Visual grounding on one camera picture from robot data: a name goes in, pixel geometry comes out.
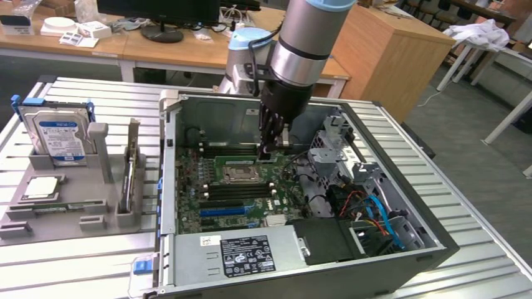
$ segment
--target power supply label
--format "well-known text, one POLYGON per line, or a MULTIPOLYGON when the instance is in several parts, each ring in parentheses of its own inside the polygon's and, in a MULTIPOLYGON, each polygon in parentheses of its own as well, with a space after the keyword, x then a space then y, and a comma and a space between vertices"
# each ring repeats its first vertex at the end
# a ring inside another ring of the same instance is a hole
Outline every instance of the power supply label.
POLYGON ((53 159, 76 161, 85 157, 83 142, 76 137, 79 127, 75 121, 41 121, 39 126, 48 153, 53 159))
POLYGON ((275 271, 267 236, 220 240, 220 247, 227 277, 275 271))

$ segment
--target white table leg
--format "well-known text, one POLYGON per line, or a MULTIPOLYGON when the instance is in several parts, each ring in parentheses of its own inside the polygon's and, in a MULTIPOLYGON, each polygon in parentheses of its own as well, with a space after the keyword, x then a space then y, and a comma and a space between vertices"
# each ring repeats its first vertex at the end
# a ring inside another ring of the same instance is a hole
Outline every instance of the white table leg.
POLYGON ((519 116, 532 106, 532 92, 527 95, 527 97, 523 99, 523 101, 519 103, 519 105, 515 107, 512 112, 508 114, 507 118, 500 122, 497 125, 496 129, 489 133, 488 137, 484 139, 484 143, 489 144, 493 142, 493 140, 499 137, 500 133, 504 131, 505 128, 516 121, 519 116))
POLYGON ((471 81, 472 86, 475 86, 479 83, 480 77, 484 75, 485 70, 491 67, 491 65, 496 61, 497 56, 499 52, 493 53, 493 55, 489 57, 489 60, 485 62, 483 68, 479 70, 479 73, 476 74, 473 81, 471 81))
POLYGON ((123 73, 123 81, 135 83, 135 61, 131 60, 120 60, 120 72, 123 73))
POLYGON ((471 49, 472 49, 472 47, 469 45, 467 45, 464 50, 463 50, 463 52, 460 53, 455 63, 451 66, 449 71, 445 74, 445 77, 443 77, 440 85, 436 87, 436 90, 439 92, 441 92, 445 89, 447 83, 449 82, 452 75, 455 74, 456 70, 459 69, 459 66, 463 63, 463 61, 464 61, 464 59, 467 57, 467 54, 469 53, 471 49))
POLYGON ((343 87, 345 86, 345 80, 336 80, 331 85, 329 93, 327 94, 328 98, 340 98, 343 87))
POLYGON ((532 166, 527 168, 525 171, 523 171, 524 176, 527 179, 532 179, 532 166))
POLYGON ((452 82, 457 83, 460 81, 460 79, 464 77, 465 72, 469 70, 471 65, 473 64, 473 62, 479 59, 480 54, 484 51, 480 49, 475 49, 473 54, 471 55, 469 59, 467 60, 463 69, 460 70, 459 74, 455 76, 455 78, 452 79, 452 82))

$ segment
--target metal worktable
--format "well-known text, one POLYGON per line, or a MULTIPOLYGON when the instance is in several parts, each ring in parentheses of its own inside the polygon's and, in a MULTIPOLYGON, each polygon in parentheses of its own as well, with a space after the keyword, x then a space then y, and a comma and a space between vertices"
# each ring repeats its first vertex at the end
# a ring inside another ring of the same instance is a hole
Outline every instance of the metal worktable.
MULTIPOLYGON (((143 231, 0 247, 1 298, 64 298, 65 294, 75 298, 128 297, 129 263, 135 257, 151 253, 155 244, 157 101, 164 88, 175 87, 57 78, 55 83, 37 83, 29 92, 32 97, 64 102, 92 99, 96 120, 109 124, 111 154, 123 153, 129 118, 140 119, 140 151, 148 157, 143 231)), ((529 266, 413 145, 399 124, 373 104, 351 102, 351 106, 460 246, 460 251, 436 270, 417 275, 400 290, 381 298, 532 298, 529 266)), ((28 166, 31 150, 25 128, 13 117, 0 134, 0 215, 28 166)), ((368 150, 361 148, 361 153, 371 160, 368 150)), ((149 284, 149 275, 136 280, 139 288, 149 284)))

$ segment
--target hard drive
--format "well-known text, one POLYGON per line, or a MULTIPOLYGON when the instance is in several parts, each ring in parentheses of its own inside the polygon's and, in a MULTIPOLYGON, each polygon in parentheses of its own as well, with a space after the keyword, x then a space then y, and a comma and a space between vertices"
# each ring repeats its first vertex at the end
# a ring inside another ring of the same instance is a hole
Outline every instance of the hard drive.
POLYGON ((96 154, 93 141, 87 136, 93 121, 92 103, 27 98, 13 101, 13 109, 28 130, 35 154, 48 154, 56 166, 85 165, 85 155, 96 154))

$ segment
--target wooden cabinet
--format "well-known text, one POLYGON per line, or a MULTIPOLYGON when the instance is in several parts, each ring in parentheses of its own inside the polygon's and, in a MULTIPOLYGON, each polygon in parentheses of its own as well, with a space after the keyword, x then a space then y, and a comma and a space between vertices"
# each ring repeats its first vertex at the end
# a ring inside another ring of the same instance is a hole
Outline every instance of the wooden cabinet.
POLYGON ((420 20, 355 6, 332 50, 352 77, 340 98, 380 102, 403 122, 453 43, 420 20))

